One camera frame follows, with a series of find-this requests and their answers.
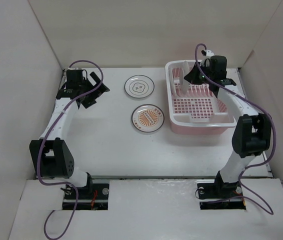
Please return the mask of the black rimmed flower plate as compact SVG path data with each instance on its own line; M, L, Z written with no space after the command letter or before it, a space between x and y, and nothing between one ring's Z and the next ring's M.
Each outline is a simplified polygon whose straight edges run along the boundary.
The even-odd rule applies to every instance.
M132 98L143 99L154 92L155 83L146 75L134 75L126 80L124 90Z

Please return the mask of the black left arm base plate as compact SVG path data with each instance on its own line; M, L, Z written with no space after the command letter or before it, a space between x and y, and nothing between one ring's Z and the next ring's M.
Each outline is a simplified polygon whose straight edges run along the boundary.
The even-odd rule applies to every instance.
M64 191L62 210L72 210L76 202L75 190L66 185ZM108 210L110 184L108 182L94 182L92 191L82 187L78 188L78 203L76 210L106 211Z

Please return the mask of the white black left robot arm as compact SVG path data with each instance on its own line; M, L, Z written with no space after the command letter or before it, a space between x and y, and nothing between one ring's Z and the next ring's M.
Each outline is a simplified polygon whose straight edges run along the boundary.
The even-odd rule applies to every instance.
M67 69L65 82L58 90L54 110L48 125L39 139L29 144L35 173L40 181L44 179L65 180L76 187L81 198L93 194L93 181L89 173L75 166L74 157L67 146L66 137L75 113L96 104L97 98L109 92L103 84L103 76L84 69Z

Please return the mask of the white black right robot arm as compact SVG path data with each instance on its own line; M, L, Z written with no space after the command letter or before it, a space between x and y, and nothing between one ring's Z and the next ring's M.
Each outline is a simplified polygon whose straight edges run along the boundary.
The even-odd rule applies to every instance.
M213 183L197 185L199 199L228 199L242 194L240 179L247 166L270 147L272 124L240 93L235 81L227 77L225 56L206 56L184 77L191 84L208 84L214 96L225 104L236 127L231 139L232 153L218 171Z

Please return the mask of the green rimmed white plate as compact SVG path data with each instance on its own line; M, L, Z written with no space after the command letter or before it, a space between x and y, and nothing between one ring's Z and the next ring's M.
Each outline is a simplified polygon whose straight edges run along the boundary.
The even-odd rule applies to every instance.
M171 75L172 75L172 82L173 82L173 86L174 87L174 97L177 98L178 97L178 91L179 91L179 68L172 68L171 69Z

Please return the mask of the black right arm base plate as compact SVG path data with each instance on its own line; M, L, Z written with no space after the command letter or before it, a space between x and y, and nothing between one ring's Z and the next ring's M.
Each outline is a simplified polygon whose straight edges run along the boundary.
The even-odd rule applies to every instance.
M197 190L201 210L246 210L243 191L238 182L218 185L215 182L199 182Z

